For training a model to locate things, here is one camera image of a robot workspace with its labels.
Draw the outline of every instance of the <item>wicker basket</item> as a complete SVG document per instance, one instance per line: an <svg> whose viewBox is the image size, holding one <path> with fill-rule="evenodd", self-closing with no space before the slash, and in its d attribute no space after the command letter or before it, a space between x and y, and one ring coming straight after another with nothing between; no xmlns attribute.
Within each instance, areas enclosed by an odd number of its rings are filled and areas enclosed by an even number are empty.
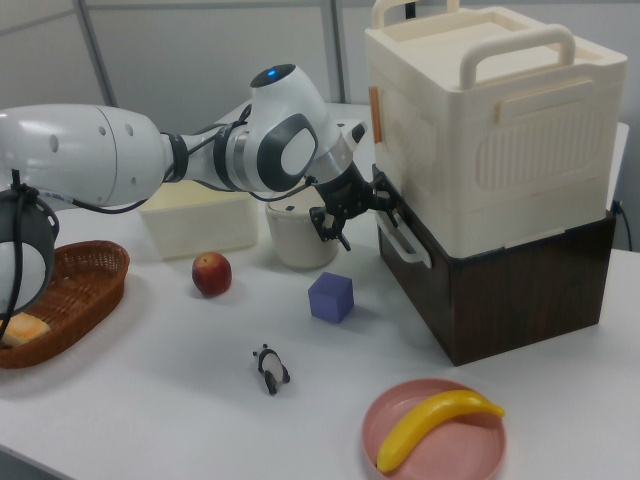
<svg viewBox="0 0 640 480"><path fill-rule="evenodd" d="M0 368L23 368L65 351L100 323L124 293L129 255L120 245L90 241L56 249L51 283L27 313L51 331L18 347L0 348Z"/></svg>

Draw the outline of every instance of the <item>white plastic box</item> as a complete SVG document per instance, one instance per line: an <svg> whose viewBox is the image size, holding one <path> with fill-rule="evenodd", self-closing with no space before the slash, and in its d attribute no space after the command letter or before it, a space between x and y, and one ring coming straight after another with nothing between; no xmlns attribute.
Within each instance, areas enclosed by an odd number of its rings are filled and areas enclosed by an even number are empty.
<svg viewBox="0 0 640 480"><path fill-rule="evenodd" d="M258 240L258 206L247 193L217 192L190 180L165 183L138 212L163 259L244 248Z"/></svg>
<svg viewBox="0 0 640 480"><path fill-rule="evenodd" d="M452 257L600 220L624 55L505 8L366 30L376 164Z"/></svg>

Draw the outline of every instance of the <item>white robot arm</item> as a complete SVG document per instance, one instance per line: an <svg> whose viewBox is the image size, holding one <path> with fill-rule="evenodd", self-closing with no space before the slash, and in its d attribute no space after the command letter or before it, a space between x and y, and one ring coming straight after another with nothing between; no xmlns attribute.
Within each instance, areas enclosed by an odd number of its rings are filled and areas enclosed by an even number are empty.
<svg viewBox="0 0 640 480"><path fill-rule="evenodd" d="M394 208L352 161L364 124L336 125L302 69L272 67L251 88L251 105L237 121L196 135L160 133L143 115L104 106L0 111L0 175L14 174L11 189L0 192L0 319L26 309L48 284L58 228L52 210L140 202L163 182L182 179L247 192L287 192L304 179L324 201L310 212L318 234L349 249L342 235L347 219ZM28 223L22 235L15 222L21 197Z"/></svg>

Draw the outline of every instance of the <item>cable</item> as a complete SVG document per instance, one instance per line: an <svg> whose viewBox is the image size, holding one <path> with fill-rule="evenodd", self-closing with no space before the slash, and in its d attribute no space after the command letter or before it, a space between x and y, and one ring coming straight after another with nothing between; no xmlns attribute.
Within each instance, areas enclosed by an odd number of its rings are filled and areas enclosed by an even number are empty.
<svg viewBox="0 0 640 480"><path fill-rule="evenodd" d="M127 212L130 212L131 210L135 210L136 208L138 208L140 205L142 205L147 200L149 200L149 199L145 198L144 200L139 200L136 203L133 203L133 204L129 205L128 207L117 208L117 209L96 207L96 206L91 205L89 203L84 203L84 202L81 202L80 200L76 200L75 198L71 201L71 204L75 205L76 207L80 207L80 208L84 208L85 210L89 210L91 212L104 213L104 214L107 214L107 215L117 215L117 214L120 214L120 213L127 213Z"/></svg>
<svg viewBox="0 0 640 480"><path fill-rule="evenodd" d="M246 107L244 107L244 110L242 110L242 113L240 114L240 117L238 118L238 120L236 120L236 122L234 122L236 124L236 126L244 125L245 123L247 123L246 120L247 120L247 117L249 117L250 114L251 114L251 104L249 104ZM226 124L224 124L224 123L214 123L213 125L214 126L212 128L226 126ZM194 154L195 152L200 150L205 145L208 145L209 143L213 142L215 140L215 138L216 138L216 135L213 134L212 136L210 136L206 140L202 141L201 143L199 143L195 147L192 147L187 153L189 155Z"/></svg>
<svg viewBox="0 0 640 480"><path fill-rule="evenodd" d="M627 218L627 214L622 208L622 202L619 200L614 200L611 205L611 213L614 215L622 215L622 219L624 220L624 225L627 229L627 242L629 243L629 251L633 252L633 243L631 242L631 227L629 226L629 219Z"/></svg>
<svg viewBox="0 0 640 480"><path fill-rule="evenodd" d="M171 175L173 175L173 171L175 170L175 164L171 165L166 172L164 172L164 178L162 179L162 183L166 182Z"/></svg>
<svg viewBox="0 0 640 480"><path fill-rule="evenodd" d="M213 125L209 125L207 127L201 128L200 130L198 130L195 133L192 133L191 135L202 135L203 133L207 133L209 130L213 130L214 128L224 127L224 126L225 126L224 123L214 123Z"/></svg>
<svg viewBox="0 0 640 480"><path fill-rule="evenodd" d="M27 198L27 189L29 188L26 185L20 185L20 175L17 170L12 170L11 173L13 175L13 185L11 185L11 189L15 190L18 194L18 205L16 207L16 215L13 220L13 248L15 255L15 266L9 304L7 305L5 318L3 319L2 325L0 326L0 341L2 341L4 332L9 326L9 321L11 320L11 317L13 317L13 311L16 307L16 303L18 303L18 295L20 295L20 287L22 285L22 210L24 208L24 202Z"/></svg>
<svg viewBox="0 0 640 480"><path fill-rule="evenodd" d="M416 18L416 2L407 3L404 6L404 18L410 20Z"/></svg>
<svg viewBox="0 0 640 480"><path fill-rule="evenodd" d="M261 202L279 202L280 200L284 200L285 198L292 197L296 193L300 193L301 191L306 190L314 182L315 182L315 178L307 177L307 180L305 181L304 185L300 185L298 188L294 188L293 190L288 191L287 193L285 193L284 195L281 195L280 197L264 198L255 194L254 192L247 192L247 193L251 195L253 198L255 198L256 200L260 200Z"/></svg>
<svg viewBox="0 0 640 480"><path fill-rule="evenodd" d="M202 185L203 187L206 187L209 190L214 190L216 192L238 193L237 190L227 190L227 189L224 189L224 188L214 187L213 185L209 185L208 183L203 182L202 180L194 180L194 182L197 183L198 185Z"/></svg>

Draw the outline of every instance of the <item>container lid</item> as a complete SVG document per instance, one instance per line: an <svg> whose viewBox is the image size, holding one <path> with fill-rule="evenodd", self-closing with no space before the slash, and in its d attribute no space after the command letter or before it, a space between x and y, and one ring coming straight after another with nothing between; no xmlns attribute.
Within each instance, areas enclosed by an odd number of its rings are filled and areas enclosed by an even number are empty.
<svg viewBox="0 0 640 480"><path fill-rule="evenodd" d="M506 8L492 7L463 9L367 32L448 90L461 87L463 64L474 59L478 63L473 65L472 84L559 64L600 61L605 56L608 60L622 60L615 52L575 39L568 30L564 36L558 35L559 28ZM470 55L479 48L483 52ZM567 51L564 61L563 49Z"/></svg>

